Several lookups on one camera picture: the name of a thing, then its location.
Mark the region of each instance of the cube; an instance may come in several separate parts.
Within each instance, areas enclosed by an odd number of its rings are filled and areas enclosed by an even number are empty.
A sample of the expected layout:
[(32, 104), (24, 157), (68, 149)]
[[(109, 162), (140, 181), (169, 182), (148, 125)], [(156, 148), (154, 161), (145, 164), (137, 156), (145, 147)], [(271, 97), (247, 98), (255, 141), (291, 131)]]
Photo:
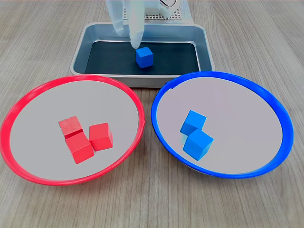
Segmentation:
[(76, 164), (94, 156), (94, 150), (86, 135), (81, 132), (66, 139)]
[(80, 122), (76, 116), (72, 116), (65, 120), (59, 121), (58, 123), (65, 139), (83, 132)]
[(139, 48), (136, 50), (136, 62), (140, 68), (145, 68), (153, 65), (153, 53), (148, 47)]
[(196, 129), (202, 130), (206, 119), (205, 116), (190, 110), (180, 132), (189, 136)]
[(213, 138), (196, 129), (188, 136), (183, 150), (198, 161), (208, 152), (212, 142)]
[(95, 151), (113, 147), (113, 135), (108, 123), (90, 126), (90, 143)]

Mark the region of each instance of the blue cube in tray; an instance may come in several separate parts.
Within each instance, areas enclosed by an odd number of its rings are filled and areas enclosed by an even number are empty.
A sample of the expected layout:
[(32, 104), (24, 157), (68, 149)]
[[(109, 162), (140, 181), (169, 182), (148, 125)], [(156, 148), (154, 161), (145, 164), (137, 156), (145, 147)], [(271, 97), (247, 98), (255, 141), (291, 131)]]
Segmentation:
[(153, 65), (153, 53), (148, 47), (136, 50), (136, 62), (140, 68), (150, 67)]

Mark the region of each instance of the wooden table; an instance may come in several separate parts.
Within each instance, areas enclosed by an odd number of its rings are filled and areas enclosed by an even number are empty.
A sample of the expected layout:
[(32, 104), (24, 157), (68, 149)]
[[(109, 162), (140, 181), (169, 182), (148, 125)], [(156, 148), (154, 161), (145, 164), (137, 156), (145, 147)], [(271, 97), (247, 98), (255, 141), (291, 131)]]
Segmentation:
[[(149, 121), (157, 90), (136, 89), (147, 125), (134, 153), (85, 184), (47, 187), (0, 160), (1, 228), (303, 228), (304, 2), (190, 1), (217, 71), (273, 93), (294, 125), (274, 171), (247, 180), (200, 174), (169, 154)], [(83, 26), (109, 21), (104, 1), (0, 1), (0, 121), (29, 90), (69, 75)]]

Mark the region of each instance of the red cube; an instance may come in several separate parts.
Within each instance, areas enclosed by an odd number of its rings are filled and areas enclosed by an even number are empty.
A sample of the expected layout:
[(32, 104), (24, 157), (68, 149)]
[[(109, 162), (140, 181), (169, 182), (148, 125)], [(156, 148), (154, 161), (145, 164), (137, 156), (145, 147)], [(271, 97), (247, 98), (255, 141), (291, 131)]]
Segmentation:
[(72, 137), (78, 133), (84, 132), (76, 116), (72, 116), (68, 119), (59, 121), (58, 123), (63, 135), (65, 136), (65, 139)]
[(90, 126), (90, 142), (95, 151), (113, 147), (113, 135), (108, 123)]
[(94, 156), (93, 147), (83, 132), (67, 138), (66, 143), (76, 164)]

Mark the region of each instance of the white device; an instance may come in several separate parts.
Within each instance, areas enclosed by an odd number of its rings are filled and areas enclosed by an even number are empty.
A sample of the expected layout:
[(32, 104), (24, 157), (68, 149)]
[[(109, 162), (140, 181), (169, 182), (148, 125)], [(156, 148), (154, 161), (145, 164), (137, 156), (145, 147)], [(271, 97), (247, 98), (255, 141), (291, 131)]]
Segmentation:
[(124, 9), (128, 17), (130, 41), (134, 49), (141, 44), (144, 32), (145, 15), (161, 15), (171, 17), (180, 6), (180, 0), (174, 0), (173, 4), (165, 0), (106, 0), (109, 16), (114, 30), (118, 35), (123, 33)]

